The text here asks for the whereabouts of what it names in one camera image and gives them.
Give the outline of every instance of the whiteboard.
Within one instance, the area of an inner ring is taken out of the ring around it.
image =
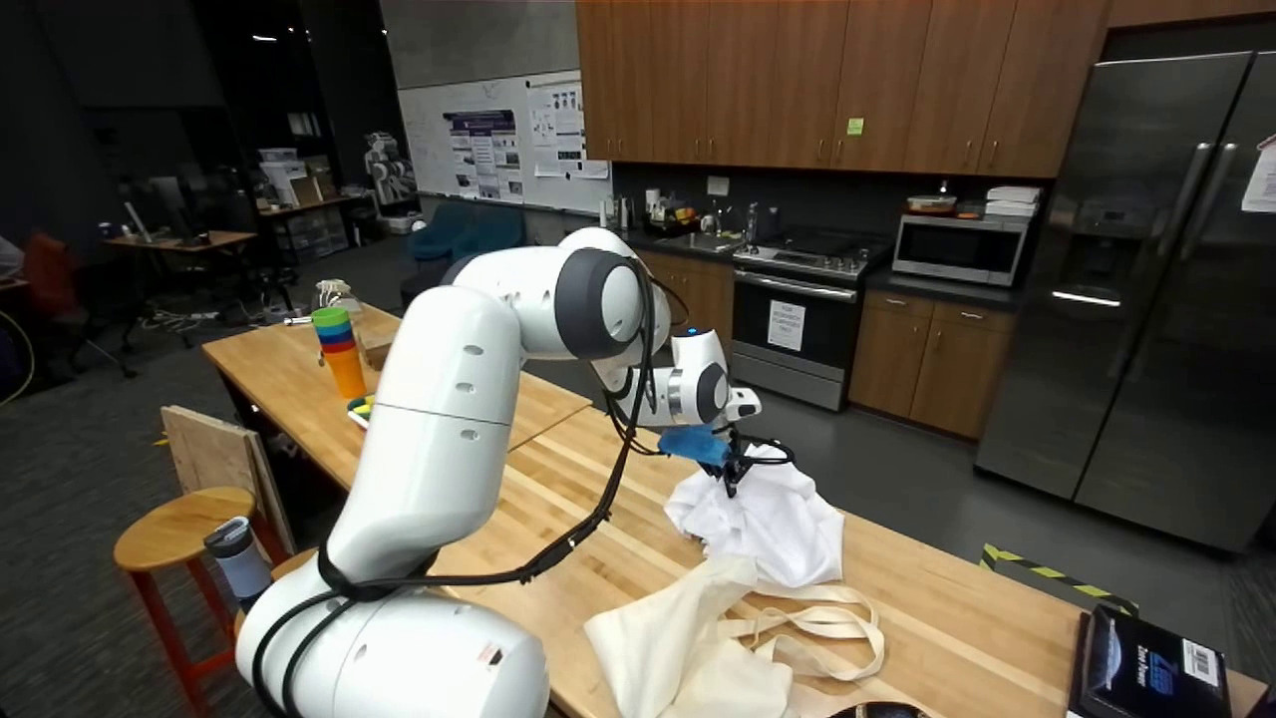
[[[420,191],[610,210],[610,165],[585,157],[581,70],[400,93]]]

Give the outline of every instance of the desk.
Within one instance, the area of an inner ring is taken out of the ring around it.
[[[207,276],[211,284],[218,284],[222,292],[211,292],[214,312],[231,306],[242,312],[238,319],[254,319],[263,314],[263,304],[279,298],[292,312],[292,292],[279,276],[279,267],[271,267],[268,260],[254,260],[250,251],[254,231],[199,231],[199,238],[177,238],[177,234],[114,234],[104,248],[110,251],[129,251],[129,267],[134,279],[134,319],[153,314],[153,298],[154,298],[154,284],[167,284],[185,276],[185,267],[194,267],[194,276]]]
[[[395,314],[359,306],[355,335],[391,344],[395,329]],[[306,457],[314,457],[314,468],[324,468],[340,486],[355,481],[361,427],[348,420],[348,401],[340,400],[331,371],[320,368],[314,327],[260,327],[205,344],[205,353],[218,368],[226,389],[254,401],[287,439],[304,445]],[[521,373],[509,445],[541,436],[581,405],[589,405],[589,400]]]
[[[314,368],[320,345],[306,327],[248,329],[205,351],[340,486],[351,486],[361,431],[342,420],[326,371]],[[617,436],[602,409],[541,379],[521,379],[504,501],[480,533],[445,545],[435,570],[520,565],[593,505],[613,450]],[[526,587],[455,591],[541,639],[553,702],[565,715],[613,715],[581,622],[702,562],[698,544],[678,533],[662,509],[670,486],[690,472],[680,457],[631,453],[613,521],[558,570]],[[1077,607],[852,516],[845,516],[843,545],[845,583],[881,610],[889,659],[886,675],[867,685],[801,678],[795,692],[801,715],[906,696],[934,715],[1059,718],[1071,685]],[[1261,682],[1231,675],[1231,715],[1245,715],[1255,692]]]
[[[109,248],[207,256],[207,251],[226,251],[226,248],[238,248],[238,242],[250,242],[250,238],[254,238],[254,231],[199,231],[199,234],[205,234],[199,242],[189,242],[189,238],[177,238],[177,234],[153,234],[153,238],[114,234],[114,238],[109,238]]]

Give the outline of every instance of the upper cabinet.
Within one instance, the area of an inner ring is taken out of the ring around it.
[[[845,0],[579,0],[589,157],[821,166]]]
[[[1100,30],[1104,0],[852,0],[839,166],[1057,177]]]
[[[707,44],[715,2],[579,0],[585,153],[605,161],[707,165],[715,106],[702,86],[720,54]]]
[[[997,76],[1017,0],[934,0],[916,54],[901,171],[981,171]]]
[[[981,166],[969,171],[1057,177],[1100,41],[1104,0],[1017,0],[985,145],[972,157]]]
[[[589,157],[1051,177],[1107,0],[579,0]]]

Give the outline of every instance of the kitchen cabinet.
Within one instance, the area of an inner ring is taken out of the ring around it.
[[[1276,0],[1112,0],[1107,26],[1264,16]]]
[[[839,166],[910,166],[916,49],[924,49],[930,0],[849,0],[839,69],[839,110],[821,137],[839,138]]]
[[[715,157],[716,2],[579,0],[585,153],[605,161],[707,165]]]
[[[1009,312],[871,292],[849,401],[976,439],[1009,339]]]
[[[670,251],[638,251],[649,276],[670,292],[672,322],[694,322],[716,329],[728,345],[732,322],[732,267],[720,260],[694,260]]]
[[[631,165],[1051,177],[1104,8],[579,0],[585,149]]]
[[[845,0],[579,0],[585,153],[827,166]]]
[[[1104,0],[934,0],[896,166],[1057,177],[1100,26]]]

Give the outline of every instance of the stainless steel refrigerator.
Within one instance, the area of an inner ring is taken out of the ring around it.
[[[976,468],[1245,550],[1276,501],[1276,52],[1094,69]]]

